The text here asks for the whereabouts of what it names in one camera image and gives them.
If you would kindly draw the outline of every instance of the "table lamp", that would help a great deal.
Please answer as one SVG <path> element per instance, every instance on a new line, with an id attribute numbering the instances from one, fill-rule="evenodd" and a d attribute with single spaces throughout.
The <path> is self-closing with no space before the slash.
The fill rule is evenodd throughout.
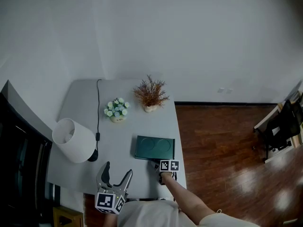
<path id="1" fill-rule="evenodd" d="M 98 158 L 93 132 L 72 119 L 61 119 L 53 130 L 52 137 L 71 162 L 95 161 Z"/>

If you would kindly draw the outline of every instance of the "dried plant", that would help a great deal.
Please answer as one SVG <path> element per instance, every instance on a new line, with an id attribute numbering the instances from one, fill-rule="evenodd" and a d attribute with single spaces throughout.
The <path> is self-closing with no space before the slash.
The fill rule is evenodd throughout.
<path id="1" fill-rule="evenodd" d="M 153 81 L 150 75 L 147 75 L 148 82 L 142 80 L 139 87 L 134 88 L 134 94 L 143 106 L 158 105 L 163 107 L 163 102 L 169 100 L 169 96 L 165 96 L 165 91 L 161 88 L 165 85 L 164 81 Z"/>

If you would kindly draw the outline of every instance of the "electrical socket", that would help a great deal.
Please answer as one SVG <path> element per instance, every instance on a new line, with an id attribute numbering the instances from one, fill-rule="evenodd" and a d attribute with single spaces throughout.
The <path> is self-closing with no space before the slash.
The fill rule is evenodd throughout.
<path id="1" fill-rule="evenodd" d="M 230 93 L 232 93 L 232 91 L 233 91 L 233 89 L 229 88 L 229 89 L 226 90 L 226 93 L 230 94 Z"/>
<path id="2" fill-rule="evenodd" d="M 222 93 L 224 91 L 224 89 L 225 88 L 223 88 L 223 87 L 219 88 L 218 93 Z"/>

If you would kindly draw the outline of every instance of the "black chair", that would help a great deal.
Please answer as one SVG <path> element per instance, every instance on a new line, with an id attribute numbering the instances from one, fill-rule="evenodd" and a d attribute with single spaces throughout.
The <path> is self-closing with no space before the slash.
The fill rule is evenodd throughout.
<path id="1" fill-rule="evenodd" d="M 266 145 L 266 158 L 264 160 L 268 159 L 268 151 L 282 150 L 291 145 L 291 142 L 287 142 L 287 140 L 301 132 L 300 125 L 302 121 L 303 110 L 299 100 L 294 104 L 286 100 L 281 112 L 267 123 L 264 132 L 259 128 L 255 129 L 259 132 Z M 280 128 L 280 131 L 274 135 L 273 129 L 277 127 Z"/>

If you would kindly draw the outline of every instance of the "brown hardwood floor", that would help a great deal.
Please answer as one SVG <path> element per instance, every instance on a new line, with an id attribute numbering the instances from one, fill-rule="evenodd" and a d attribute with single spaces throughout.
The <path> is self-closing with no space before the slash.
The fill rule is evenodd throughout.
<path id="1" fill-rule="evenodd" d="M 264 144 L 252 130 L 272 109 L 176 106 L 187 189 L 211 209 L 263 227 L 303 212 L 303 147 L 264 164 Z M 85 194 L 86 225 L 102 226 L 103 217 Z"/>

